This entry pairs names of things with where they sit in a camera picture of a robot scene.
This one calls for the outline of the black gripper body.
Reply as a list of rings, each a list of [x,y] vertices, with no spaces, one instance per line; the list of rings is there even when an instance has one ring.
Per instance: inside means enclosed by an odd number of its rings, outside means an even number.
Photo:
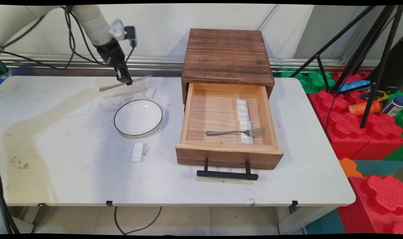
[[[115,69],[126,69],[125,55],[116,39],[113,38],[103,45],[95,45],[95,48],[106,65]]]

